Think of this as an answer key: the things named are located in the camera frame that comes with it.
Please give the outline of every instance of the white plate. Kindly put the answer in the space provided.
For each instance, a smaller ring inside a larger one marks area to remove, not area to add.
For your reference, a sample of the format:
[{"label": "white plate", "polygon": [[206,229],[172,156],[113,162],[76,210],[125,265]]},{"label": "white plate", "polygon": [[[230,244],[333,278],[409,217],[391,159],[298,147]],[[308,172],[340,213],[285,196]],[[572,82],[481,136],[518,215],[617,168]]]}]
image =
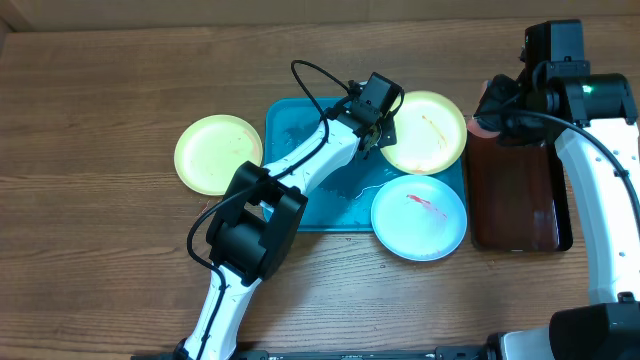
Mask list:
[{"label": "white plate", "polygon": [[467,231],[458,195],[429,176],[407,175],[383,186],[371,206],[378,239],[394,254],[432,261],[452,253]]}]

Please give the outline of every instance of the light blue plate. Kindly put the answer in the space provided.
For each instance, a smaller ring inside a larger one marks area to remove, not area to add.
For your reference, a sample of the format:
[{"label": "light blue plate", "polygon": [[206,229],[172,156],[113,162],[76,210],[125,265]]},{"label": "light blue plate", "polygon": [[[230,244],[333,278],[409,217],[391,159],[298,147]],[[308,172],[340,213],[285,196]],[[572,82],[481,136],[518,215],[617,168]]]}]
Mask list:
[{"label": "light blue plate", "polygon": [[371,207],[373,229],[394,254],[431,261],[452,253],[467,231],[467,211],[442,181],[407,175],[382,187]]},{"label": "light blue plate", "polygon": [[[340,98],[319,98],[320,106],[333,106]],[[264,162],[280,160],[302,144],[319,124],[318,110],[309,99],[282,99],[267,112]],[[406,175],[393,167],[375,147],[367,160],[358,154],[348,165],[329,175],[311,194],[300,222],[300,232],[372,231],[371,204],[387,182]],[[465,199],[462,165],[432,175]]]}]

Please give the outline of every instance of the wall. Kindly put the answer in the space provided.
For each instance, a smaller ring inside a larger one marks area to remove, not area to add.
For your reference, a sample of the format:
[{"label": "wall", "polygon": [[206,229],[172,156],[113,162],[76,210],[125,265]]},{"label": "wall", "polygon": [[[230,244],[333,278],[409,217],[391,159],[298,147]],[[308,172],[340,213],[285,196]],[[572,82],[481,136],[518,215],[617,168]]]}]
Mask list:
[{"label": "wall", "polygon": [[639,0],[0,0],[16,31],[640,15]]}]

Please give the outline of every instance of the wooden surface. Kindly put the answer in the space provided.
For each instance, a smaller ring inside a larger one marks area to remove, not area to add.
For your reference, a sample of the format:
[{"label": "wooden surface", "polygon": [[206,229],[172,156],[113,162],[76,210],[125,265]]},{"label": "wooden surface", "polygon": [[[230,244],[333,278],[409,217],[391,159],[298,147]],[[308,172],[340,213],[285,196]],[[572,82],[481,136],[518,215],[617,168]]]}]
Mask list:
[{"label": "wooden surface", "polygon": [[[522,69],[523,31],[543,20],[9,34],[0,58],[0,358],[126,359],[191,333],[209,273],[189,259],[185,236],[215,199],[180,182],[174,145],[217,113],[264,134],[269,106],[303,95],[292,59],[344,80],[378,71],[468,114],[482,80]],[[636,89],[639,20],[584,23],[593,71],[623,73]],[[302,76],[318,96],[338,93]],[[372,234],[298,235],[258,288],[239,340],[271,351],[428,349],[543,326],[587,304],[570,204],[576,241],[564,254],[481,253],[467,238],[446,260],[419,264]]]},{"label": "wooden surface", "polygon": [[637,0],[0,0],[16,31],[640,15]]}]

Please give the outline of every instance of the plate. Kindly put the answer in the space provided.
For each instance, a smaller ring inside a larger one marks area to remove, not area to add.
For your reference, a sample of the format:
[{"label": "plate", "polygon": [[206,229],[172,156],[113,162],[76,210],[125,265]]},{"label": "plate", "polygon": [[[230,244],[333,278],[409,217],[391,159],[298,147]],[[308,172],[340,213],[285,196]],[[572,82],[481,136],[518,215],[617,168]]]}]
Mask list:
[{"label": "plate", "polygon": [[429,176],[405,175],[383,186],[371,206],[373,230],[394,254],[432,261],[451,254],[467,231],[456,193]]},{"label": "plate", "polygon": [[[399,103],[398,98],[392,109]],[[430,91],[407,93],[394,125],[397,144],[382,148],[382,155],[409,174],[430,175],[448,168],[467,141],[466,123],[458,107]]]},{"label": "plate", "polygon": [[246,161],[260,166],[262,141],[249,123],[232,115],[213,115],[191,124],[173,155],[180,180],[205,195],[224,195]]}]

